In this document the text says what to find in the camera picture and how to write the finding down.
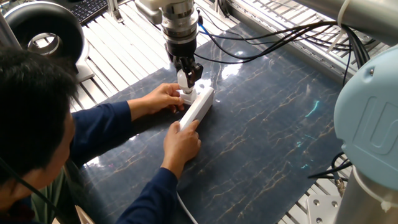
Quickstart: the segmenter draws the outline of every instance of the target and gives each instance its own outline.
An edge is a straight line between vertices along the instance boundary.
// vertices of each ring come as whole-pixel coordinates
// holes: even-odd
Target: black cable
[[[199,24],[199,26],[200,26],[207,34],[209,34],[208,31],[207,31],[201,24]],[[263,51],[263,52],[261,52],[261,53],[259,53],[259,54],[257,54],[257,55],[252,55],[252,56],[249,56],[249,57],[242,57],[242,56],[237,56],[237,55],[235,55],[235,54],[229,53],[227,50],[225,50],[224,48],[222,48],[222,46],[214,39],[214,37],[212,37],[212,36],[210,36],[210,35],[209,35],[209,37],[210,37],[210,39],[214,42],[214,44],[215,44],[218,48],[220,48],[220,50],[222,50],[224,53],[228,54],[229,56],[234,57],[234,58],[237,58],[237,59],[248,60],[248,59],[258,58],[258,57],[264,56],[265,54],[268,54],[269,52],[271,52],[271,51],[273,51],[273,50],[275,50],[275,49],[277,49],[277,48],[279,48],[279,47],[281,47],[281,46],[287,44],[287,43],[290,42],[291,40],[294,40],[295,38],[297,38],[297,37],[301,36],[302,34],[308,32],[309,30],[310,30],[310,28],[306,28],[306,29],[304,29],[304,31],[301,31],[300,33],[298,33],[297,35],[295,35],[294,38],[289,39],[289,41],[288,41],[288,40],[284,41],[286,38],[288,38],[288,37],[290,37],[291,35],[297,33],[298,31],[300,31],[300,30],[295,30],[295,31],[291,32],[290,34],[287,34],[285,37],[281,38],[279,41],[277,41],[276,43],[274,43],[274,44],[273,44],[272,46],[270,46],[269,48],[265,49],[265,51]]]
[[[319,176],[323,176],[323,175],[327,175],[327,174],[332,174],[332,173],[334,173],[334,172],[341,171],[341,170],[343,170],[343,169],[345,169],[345,168],[347,168],[347,167],[349,167],[349,166],[351,166],[351,165],[353,165],[351,162],[347,162],[346,164],[343,164],[343,165],[337,167],[336,169],[330,169],[330,170],[326,170],[326,171],[324,171],[324,172],[321,172],[321,173],[319,173],[319,174],[313,174],[313,175],[308,176],[308,178],[309,178],[309,179],[312,179],[312,178],[317,178],[317,177],[319,177]]]
[[[244,37],[241,36],[240,34],[237,34],[237,33],[235,33],[235,32],[231,32],[231,31],[228,31],[228,30],[223,30],[223,29],[221,29],[220,27],[218,27],[218,25],[210,18],[210,16],[207,14],[207,12],[206,12],[202,7],[197,6],[197,9],[201,9],[201,10],[205,13],[205,15],[207,16],[207,18],[210,20],[210,22],[211,22],[217,29],[219,29],[219,30],[221,30],[221,31],[223,31],[223,32],[226,32],[226,33],[228,33],[228,34],[237,35],[237,36],[239,36],[240,38],[242,38],[244,41],[246,41],[248,44],[253,44],[253,43],[250,43],[249,41],[247,41],[246,38],[244,38]]]
[[[224,51],[226,54],[228,54],[228,55],[230,55],[230,56],[232,56],[232,57],[234,57],[234,58],[238,58],[238,59],[241,59],[241,60],[246,60],[246,61],[243,61],[243,62],[221,62],[221,61],[217,61],[217,60],[212,60],[212,59],[210,59],[210,61],[212,61],[212,62],[218,62],[218,63],[228,63],[228,64],[246,63],[246,62],[249,62],[249,61],[254,60],[255,58],[262,57],[262,56],[264,56],[264,55],[266,55],[266,54],[268,54],[268,53],[270,53],[270,52],[272,52],[272,51],[274,51],[274,50],[276,50],[276,49],[278,49],[278,48],[284,46],[285,44],[288,44],[289,42],[295,40],[297,37],[300,37],[301,35],[303,35],[304,33],[308,32],[308,31],[310,31],[310,30],[313,30],[313,29],[315,29],[315,28],[317,28],[317,27],[321,27],[321,26],[328,26],[328,25],[331,25],[331,24],[332,24],[332,22],[318,22],[318,23],[315,23],[315,24],[310,24],[309,26],[302,26],[302,27],[304,27],[304,29],[295,30],[295,31],[293,31],[293,32],[291,32],[291,33],[289,33],[289,34],[287,34],[285,37],[283,37],[283,38],[281,38],[280,40],[278,40],[277,42],[275,42],[272,46],[268,47],[267,49],[265,49],[265,50],[264,50],[263,52],[261,52],[260,54],[253,55],[253,56],[250,56],[250,57],[239,57],[239,56],[236,56],[236,55],[234,55],[234,54],[229,53],[228,51],[226,51],[225,49],[223,49],[223,48],[217,43],[217,41],[216,41],[212,36],[209,35],[209,37],[212,39],[212,41],[213,41],[218,47],[220,47],[220,49],[221,49],[222,51]],[[208,31],[207,31],[201,24],[199,24],[199,25],[200,25],[200,26],[203,28],[203,30],[205,30],[205,32],[208,34]],[[199,56],[199,55],[197,55],[197,54],[196,54],[196,56],[198,56],[198,57],[200,57],[200,58],[202,58],[202,59],[205,59],[205,60],[209,60],[208,58]]]
[[[339,153],[331,160],[331,168],[332,168],[332,169],[336,169],[335,163],[336,163],[337,159],[338,159],[340,156],[342,156],[342,155],[344,155],[344,152],[339,152]]]
[[[203,60],[207,60],[207,61],[211,61],[211,62],[216,62],[216,63],[224,63],[224,64],[227,64],[227,65],[235,65],[235,64],[239,64],[239,63],[247,63],[247,62],[251,62],[251,61],[253,61],[254,59],[250,59],[250,60],[246,60],[246,61],[242,61],[242,62],[223,62],[223,61],[219,61],[219,60],[214,60],[214,59],[210,59],[210,58],[206,58],[206,57],[204,57],[204,56],[200,56],[200,55],[198,55],[198,54],[196,54],[196,53],[193,53],[196,57],[198,57],[198,58],[202,58]]]
[[[358,36],[348,26],[343,25],[343,29],[346,31],[349,42],[352,45],[358,68],[361,68],[368,60],[370,60],[368,51],[365,49],[365,46],[362,44]]]
[[[348,179],[347,178],[345,178],[345,177],[340,177],[343,181],[347,181],[348,182]],[[334,180],[335,179],[335,177],[333,177],[333,176],[329,176],[329,175],[323,175],[323,176],[319,176],[319,177],[315,177],[315,178],[311,178],[311,179],[331,179],[331,180]]]
[[[297,27],[293,27],[293,28],[289,28],[289,29],[280,30],[280,31],[273,32],[271,34],[262,35],[262,36],[259,36],[259,37],[249,37],[249,38],[244,38],[244,39],[237,38],[237,37],[225,37],[225,36],[215,35],[215,34],[206,34],[206,33],[205,34],[209,35],[209,36],[212,36],[212,37],[217,37],[217,38],[227,39],[227,40],[257,40],[257,39],[262,39],[262,38],[266,38],[266,37],[272,37],[273,35],[283,34],[283,33],[294,31],[294,30],[302,30],[302,29],[305,29],[305,28],[308,28],[308,27],[312,27],[315,24],[319,24],[320,26],[318,26],[318,27],[321,27],[321,26],[327,26],[327,25],[337,25],[337,22],[335,22],[335,21],[317,22],[317,23],[314,23],[314,24],[307,24],[307,25],[303,25],[303,26],[297,26]]]
[[[346,70],[344,72],[344,78],[343,78],[343,87],[346,84],[346,78],[347,78],[347,72],[348,72],[348,68],[349,68],[349,61],[351,60],[351,42],[349,43],[349,51],[348,51],[348,61],[347,61],[347,67]]]
[[[30,191],[35,193],[37,196],[39,196],[58,216],[58,220],[60,223],[65,223],[65,217],[63,216],[63,213],[48,199],[46,198],[42,193],[40,193],[37,189],[35,189],[33,186],[28,184],[24,179],[20,178],[19,175],[4,161],[2,158],[0,158],[0,166],[6,170],[13,178],[15,178],[19,183],[21,183],[23,186],[28,188]]]

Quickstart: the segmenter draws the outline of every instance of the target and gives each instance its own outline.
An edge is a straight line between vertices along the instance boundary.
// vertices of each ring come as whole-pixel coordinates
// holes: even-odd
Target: black hair
[[[49,164],[75,95],[75,76],[59,63],[0,49],[0,157],[19,175]],[[10,177],[0,169],[0,184]]]

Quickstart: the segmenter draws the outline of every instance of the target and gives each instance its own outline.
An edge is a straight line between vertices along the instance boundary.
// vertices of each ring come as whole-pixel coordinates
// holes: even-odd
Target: man
[[[26,51],[0,50],[0,158],[24,181],[77,223],[63,165],[93,152],[131,122],[163,108],[183,109],[177,84],[162,84],[145,97],[70,113],[76,94],[72,75],[49,59]],[[201,142],[194,121],[179,132],[175,122],[164,141],[164,160],[118,224],[167,223],[176,207],[184,164]],[[36,194],[0,168],[0,223],[52,223],[54,212]]]

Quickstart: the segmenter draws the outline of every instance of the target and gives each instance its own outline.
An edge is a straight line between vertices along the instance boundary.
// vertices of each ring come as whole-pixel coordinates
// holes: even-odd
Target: work surface
[[[233,30],[257,35],[243,24]],[[220,42],[236,54],[260,52]],[[197,54],[233,60],[212,43]],[[197,61],[204,67],[197,86],[212,86],[215,101],[178,192],[198,223],[276,223],[313,184],[307,176],[325,170],[340,150],[333,128],[340,86],[284,50],[245,64]],[[173,68],[160,69],[106,102],[144,96],[176,77]],[[97,224],[114,223],[137,198],[162,163],[168,126],[181,117],[164,112],[134,123],[137,135],[81,168],[87,212]],[[179,208],[173,223],[190,221]]]

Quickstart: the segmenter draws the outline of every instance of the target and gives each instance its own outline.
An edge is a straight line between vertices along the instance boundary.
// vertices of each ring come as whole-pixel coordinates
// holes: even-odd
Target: shirt sleeve
[[[116,224],[169,223],[177,206],[177,182],[171,171],[160,168]]]
[[[131,112],[126,101],[106,103],[72,114],[75,136],[70,146],[72,160],[91,153],[131,127]]]

